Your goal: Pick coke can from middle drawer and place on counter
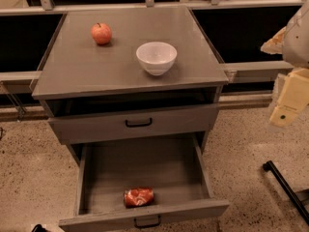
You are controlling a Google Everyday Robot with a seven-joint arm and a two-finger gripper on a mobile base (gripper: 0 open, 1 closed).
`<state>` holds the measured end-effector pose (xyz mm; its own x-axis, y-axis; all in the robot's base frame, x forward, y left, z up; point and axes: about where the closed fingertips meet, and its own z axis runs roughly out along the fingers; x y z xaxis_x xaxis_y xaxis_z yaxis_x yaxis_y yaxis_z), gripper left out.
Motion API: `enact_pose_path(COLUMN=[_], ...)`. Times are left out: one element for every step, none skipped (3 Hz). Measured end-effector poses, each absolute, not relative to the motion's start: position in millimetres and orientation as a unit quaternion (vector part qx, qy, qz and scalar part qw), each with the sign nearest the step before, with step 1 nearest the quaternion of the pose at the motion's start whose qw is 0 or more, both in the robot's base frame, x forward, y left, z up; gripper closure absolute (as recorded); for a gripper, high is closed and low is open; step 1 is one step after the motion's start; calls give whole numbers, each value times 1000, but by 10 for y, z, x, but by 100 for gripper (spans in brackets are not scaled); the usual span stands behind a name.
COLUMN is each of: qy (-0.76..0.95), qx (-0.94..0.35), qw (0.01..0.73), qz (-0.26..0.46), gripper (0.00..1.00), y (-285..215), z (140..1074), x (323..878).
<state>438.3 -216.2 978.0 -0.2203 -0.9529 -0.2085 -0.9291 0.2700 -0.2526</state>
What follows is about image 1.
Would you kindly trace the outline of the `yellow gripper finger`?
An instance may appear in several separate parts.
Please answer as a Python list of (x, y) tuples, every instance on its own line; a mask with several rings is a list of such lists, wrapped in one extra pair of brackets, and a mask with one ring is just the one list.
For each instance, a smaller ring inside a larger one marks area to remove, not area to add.
[(297, 68), (283, 76), (284, 81), (269, 123), (278, 128), (289, 126), (309, 104), (309, 70)]
[(263, 43), (261, 51), (266, 54), (281, 54), (286, 28), (280, 29), (271, 39)]

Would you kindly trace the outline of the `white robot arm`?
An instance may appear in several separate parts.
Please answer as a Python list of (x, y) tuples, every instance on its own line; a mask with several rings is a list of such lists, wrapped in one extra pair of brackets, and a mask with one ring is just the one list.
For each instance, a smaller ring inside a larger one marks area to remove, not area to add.
[(284, 85), (269, 122), (279, 128), (290, 125), (309, 104), (309, 0), (261, 50), (281, 54), (294, 69), (284, 77)]

